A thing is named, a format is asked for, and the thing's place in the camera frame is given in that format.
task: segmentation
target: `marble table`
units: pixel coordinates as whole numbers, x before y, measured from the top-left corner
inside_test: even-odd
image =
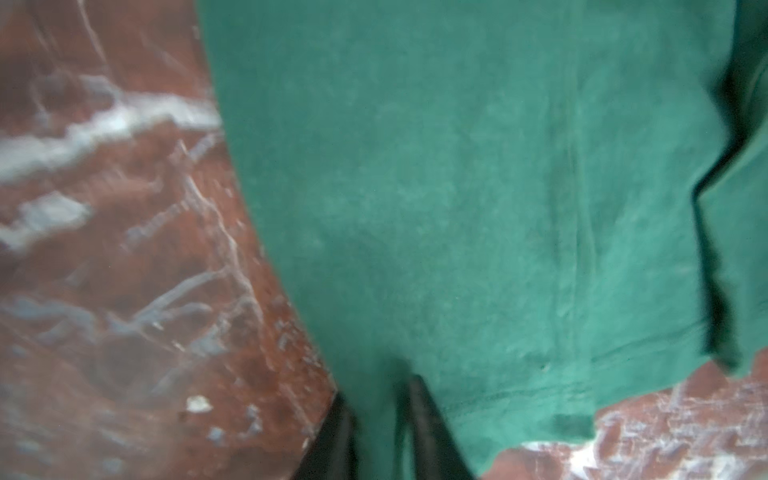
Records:
[[[335,392],[230,165],[192,0],[0,2],[0,478],[289,478]],[[483,477],[757,478],[768,350]]]

